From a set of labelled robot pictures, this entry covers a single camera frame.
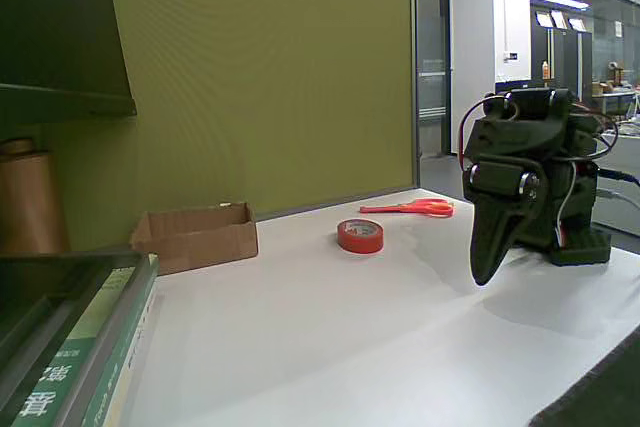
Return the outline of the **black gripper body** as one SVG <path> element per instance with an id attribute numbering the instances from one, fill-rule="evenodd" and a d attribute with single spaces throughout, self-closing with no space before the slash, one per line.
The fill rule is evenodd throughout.
<path id="1" fill-rule="evenodd" d="M 565 114 L 476 120 L 463 139 L 463 195 L 522 197 L 529 192 L 521 179 L 525 174 L 546 181 L 551 198 L 569 195 L 570 163 L 564 159 L 568 130 Z"/>

